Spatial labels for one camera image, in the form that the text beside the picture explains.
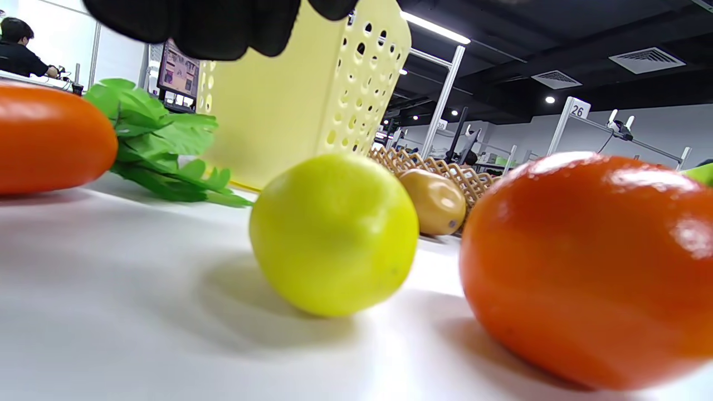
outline yellow plastic basket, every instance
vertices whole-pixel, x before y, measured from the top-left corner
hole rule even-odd
[[[201,63],[197,110],[220,124],[204,159],[259,191],[320,154],[366,155],[410,49],[396,0],[361,0],[338,22],[302,0],[280,56]]]

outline white wall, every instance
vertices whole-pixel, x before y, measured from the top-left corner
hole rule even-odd
[[[96,20],[82,0],[1,0],[7,16],[27,22],[35,32],[28,48],[47,64],[72,71],[81,65],[79,83],[89,87]],[[126,78],[138,82],[142,74],[145,45],[101,27],[95,79]]]
[[[471,126],[471,131],[478,132],[479,128],[483,129],[483,133],[481,135],[485,135],[487,130],[492,126],[490,123],[486,123],[485,121],[469,121],[466,122],[465,125],[463,126],[463,133],[465,133],[466,128],[468,128],[468,125]],[[448,131],[455,132],[456,129],[458,128],[458,123],[450,123],[448,124]],[[405,127],[403,128],[408,129],[409,132],[406,134],[406,137],[404,139],[401,139],[399,141],[399,145],[404,145],[407,148],[419,148],[422,149],[424,147],[424,141],[426,140],[426,132],[429,130],[429,126],[411,126],[411,127]],[[446,150],[451,148],[451,142],[453,141],[453,137],[448,137],[448,136],[442,136],[439,134],[436,134],[436,137],[434,138],[434,145],[433,145],[433,150],[436,151],[438,149],[443,149],[445,148]],[[458,143],[456,144],[456,153],[460,153],[465,146],[465,136],[461,135],[461,137],[458,139]]]
[[[589,120],[601,124],[607,122],[609,111],[590,113]],[[621,110],[617,119],[626,121],[636,116],[632,133],[642,142],[648,143],[676,156],[681,156],[685,146],[693,148],[684,168],[695,167],[706,158],[713,158],[713,105],[679,106],[666,108],[642,108]],[[521,161],[530,149],[545,155],[550,147],[559,115],[533,118],[527,124],[491,126],[490,144],[503,148],[518,145],[516,160]],[[590,127],[579,121],[569,120],[560,140],[558,151],[598,151],[608,135],[604,131]],[[675,166],[675,162],[657,153],[613,138],[606,146],[604,154],[633,157],[650,163]]]

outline ceiling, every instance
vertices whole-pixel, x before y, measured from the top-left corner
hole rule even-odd
[[[404,11],[467,36],[443,118],[527,123],[559,114],[567,96],[593,111],[713,103],[713,13],[692,0],[399,0]],[[450,61],[457,43],[411,25],[415,49]],[[632,73],[610,56],[656,47],[685,65]],[[389,104],[399,125],[431,120],[447,70],[410,56]],[[581,83],[553,89],[531,76]],[[544,101],[554,97],[555,103]]]

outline yellow lemon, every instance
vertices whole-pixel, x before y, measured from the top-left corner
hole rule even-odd
[[[416,210],[399,180],[351,153],[319,156],[278,176],[250,216],[255,257],[272,287],[327,317],[393,295],[418,239]]]

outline white table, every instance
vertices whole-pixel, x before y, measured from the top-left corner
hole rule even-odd
[[[320,320],[256,269],[249,209],[90,188],[0,203],[0,400],[713,399],[711,370],[622,395],[525,366],[471,317],[455,238],[422,240],[388,302]]]
[[[0,71],[0,81],[15,81],[22,83],[30,83],[32,85],[45,86],[46,88],[59,89],[61,91],[72,91],[71,84],[58,79],[49,78],[46,76],[22,76],[7,71]]]

